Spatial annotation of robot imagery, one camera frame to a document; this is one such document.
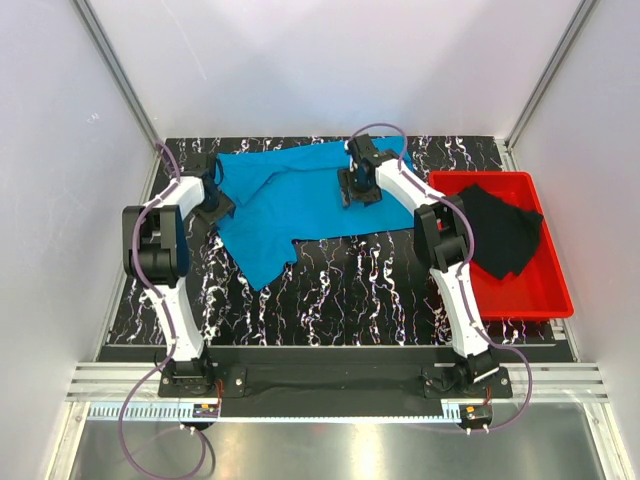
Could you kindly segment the red plastic bin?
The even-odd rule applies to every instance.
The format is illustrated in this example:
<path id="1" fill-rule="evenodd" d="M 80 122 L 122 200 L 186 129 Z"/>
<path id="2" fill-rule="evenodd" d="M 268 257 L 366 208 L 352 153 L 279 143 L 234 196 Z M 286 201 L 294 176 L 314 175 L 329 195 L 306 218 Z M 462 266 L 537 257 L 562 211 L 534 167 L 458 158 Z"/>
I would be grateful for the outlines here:
<path id="1" fill-rule="evenodd" d="M 447 195 L 457 194 L 473 184 L 508 204 L 543 212 L 534 182 L 526 172 L 433 171 L 429 174 L 429 185 Z M 509 274 L 498 280 L 475 262 L 470 271 L 480 315 L 487 321 L 508 317 L 546 321 L 568 318 L 574 313 L 546 222 L 542 222 L 538 250 L 520 275 Z"/>

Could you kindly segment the black t-shirt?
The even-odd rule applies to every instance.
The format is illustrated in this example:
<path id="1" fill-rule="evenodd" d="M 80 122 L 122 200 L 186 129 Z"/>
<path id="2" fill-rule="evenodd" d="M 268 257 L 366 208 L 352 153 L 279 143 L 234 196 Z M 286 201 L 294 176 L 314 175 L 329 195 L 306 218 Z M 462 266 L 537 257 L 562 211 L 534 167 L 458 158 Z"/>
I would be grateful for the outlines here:
<path id="1" fill-rule="evenodd" d="M 458 196 L 475 240 L 474 262 L 498 280 L 520 275 L 540 245 L 543 215 L 508 204 L 477 184 Z"/>

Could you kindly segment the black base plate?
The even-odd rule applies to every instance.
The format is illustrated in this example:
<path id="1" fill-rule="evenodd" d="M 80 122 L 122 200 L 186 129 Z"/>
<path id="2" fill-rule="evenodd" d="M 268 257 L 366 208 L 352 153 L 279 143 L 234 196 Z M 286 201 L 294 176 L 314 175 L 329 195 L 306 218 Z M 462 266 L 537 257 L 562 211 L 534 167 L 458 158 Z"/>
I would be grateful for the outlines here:
<path id="1" fill-rule="evenodd" d="M 222 414 L 233 421 L 372 417 L 411 421 L 438 416 L 447 403 L 571 403 L 574 365 L 565 346 L 522 348 L 526 358 L 497 350 L 500 370 L 468 389 L 439 394 L 439 380 L 456 362 L 447 346 L 218 346 L 208 354 L 223 381 Z"/>

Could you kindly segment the aluminium frame post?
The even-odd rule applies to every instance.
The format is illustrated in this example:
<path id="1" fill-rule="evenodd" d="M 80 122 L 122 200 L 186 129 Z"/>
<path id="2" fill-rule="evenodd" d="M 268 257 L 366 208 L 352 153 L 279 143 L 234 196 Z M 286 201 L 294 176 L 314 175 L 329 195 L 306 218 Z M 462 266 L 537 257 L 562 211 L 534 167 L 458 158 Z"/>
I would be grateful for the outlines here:
<path id="1" fill-rule="evenodd" d="M 91 2 L 87 0 L 71 0 L 71 5 L 78 14 L 147 143 L 154 152 L 157 152 L 160 136 L 143 107 L 139 96 L 135 92 L 133 84 L 128 78 L 116 50 Z"/>
<path id="2" fill-rule="evenodd" d="M 504 144 L 508 152 L 514 151 L 515 146 L 520 140 L 545 94 L 551 87 L 552 82 L 564 64 L 564 61 L 568 58 L 574 44 L 578 40 L 582 30 L 586 27 L 598 4 L 598 0 L 581 0 L 578 3 L 521 113 L 517 117 L 514 126 L 504 139 Z"/>

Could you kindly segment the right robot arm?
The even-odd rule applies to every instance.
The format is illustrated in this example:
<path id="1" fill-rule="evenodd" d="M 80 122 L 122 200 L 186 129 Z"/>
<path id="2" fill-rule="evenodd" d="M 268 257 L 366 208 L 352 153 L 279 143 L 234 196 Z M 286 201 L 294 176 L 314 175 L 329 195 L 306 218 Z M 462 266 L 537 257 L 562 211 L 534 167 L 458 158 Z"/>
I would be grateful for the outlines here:
<path id="1" fill-rule="evenodd" d="M 367 134 L 351 137 L 345 150 L 350 164 L 338 171 L 343 205 L 372 205 L 382 200 L 383 193 L 393 196 L 413 215 L 414 253 L 439 289 L 456 362 L 439 380 L 426 378 L 426 385 L 439 394 L 454 389 L 470 397 L 480 394 L 499 364 L 473 292 L 470 261 L 475 240 L 462 200 L 428 186 L 401 154 L 379 149 Z"/>

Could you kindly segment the left aluminium frame post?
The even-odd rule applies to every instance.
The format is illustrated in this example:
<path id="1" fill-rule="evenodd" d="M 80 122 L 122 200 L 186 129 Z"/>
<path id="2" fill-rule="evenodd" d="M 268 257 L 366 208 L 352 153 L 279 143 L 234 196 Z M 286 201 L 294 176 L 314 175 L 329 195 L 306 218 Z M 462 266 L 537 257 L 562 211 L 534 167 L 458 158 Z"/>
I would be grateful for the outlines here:
<path id="1" fill-rule="evenodd" d="M 147 143 L 154 152 L 157 152 L 160 136 L 143 107 L 139 96 L 135 92 L 133 84 L 128 78 L 116 50 L 91 2 L 87 0 L 71 0 L 71 5 L 78 14 Z"/>

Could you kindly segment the aluminium rail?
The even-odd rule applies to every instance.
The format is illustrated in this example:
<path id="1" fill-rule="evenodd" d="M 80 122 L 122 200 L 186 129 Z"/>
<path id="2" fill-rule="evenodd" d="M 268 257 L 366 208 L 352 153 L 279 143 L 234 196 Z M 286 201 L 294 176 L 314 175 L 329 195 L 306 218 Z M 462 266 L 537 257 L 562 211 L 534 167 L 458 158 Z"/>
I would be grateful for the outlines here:
<path id="1" fill-rule="evenodd" d="M 447 365 L 231 365 L 214 387 L 181 393 L 147 364 L 81 363 L 66 394 L 99 420 L 454 424 L 469 406 L 599 404 L 608 395 L 593 364 L 505 364 L 456 386 Z"/>

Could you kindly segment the right aluminium frame post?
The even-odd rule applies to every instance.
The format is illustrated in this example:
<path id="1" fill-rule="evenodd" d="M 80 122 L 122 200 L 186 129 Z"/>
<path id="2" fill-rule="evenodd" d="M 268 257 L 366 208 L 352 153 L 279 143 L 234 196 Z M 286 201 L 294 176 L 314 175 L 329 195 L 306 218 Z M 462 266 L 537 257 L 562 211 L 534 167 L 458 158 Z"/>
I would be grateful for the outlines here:
<path id="1" fill-rule="evenodd" d="M 598 4 L 598 0 L 581 0 L 578 3 L 521 113 L 517 117 L 514 126 L 504 139 L 504 144 L 508 152 L 514 151 L 515 146 L 520 140 L 545 94 L 551 87 L 552 82 L 564 64 L 564 61 L 568 58 L 574 44 L 578 40 L 582 30 L 586 27 Z"/>

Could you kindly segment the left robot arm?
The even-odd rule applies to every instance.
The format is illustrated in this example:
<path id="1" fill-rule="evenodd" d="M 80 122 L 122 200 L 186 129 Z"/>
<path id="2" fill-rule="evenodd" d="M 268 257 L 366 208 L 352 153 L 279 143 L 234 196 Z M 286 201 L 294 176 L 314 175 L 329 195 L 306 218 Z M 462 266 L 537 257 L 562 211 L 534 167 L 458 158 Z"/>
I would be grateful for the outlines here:
<path id="1" fill-rule="evenodd" d="M 210 231 L 234 215 L 235 204 L 220 189 L 219 158 L 211 153 L 194 158 L 194 170 L 177 172 L 153 199 L 122 212 L 124 270 L 143 286 L 166 342 L 165 359 L 156 365 L 161 396 L 214 395 L 223 389 L 188 298 L 191 257 L 184 223 L 195 214 Z"/>

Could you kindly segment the blue t-shirt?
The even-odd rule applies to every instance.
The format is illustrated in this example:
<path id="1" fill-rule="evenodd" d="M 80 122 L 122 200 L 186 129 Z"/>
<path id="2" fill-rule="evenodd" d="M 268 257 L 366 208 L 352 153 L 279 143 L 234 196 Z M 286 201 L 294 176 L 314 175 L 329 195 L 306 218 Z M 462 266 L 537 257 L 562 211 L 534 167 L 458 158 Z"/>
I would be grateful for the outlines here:
<path id="1" fill-rule="evenodd" d="M 260 290 L 297 261 L 296 240 L 407 229 L 413 216 L 392 195 L 370 206 L 342 203 L 338 172 L 349 165 L 341 141 L 258 153 L 221 153 L 221 190 L 235 205 L 222 242 L 249 285 Z"/>

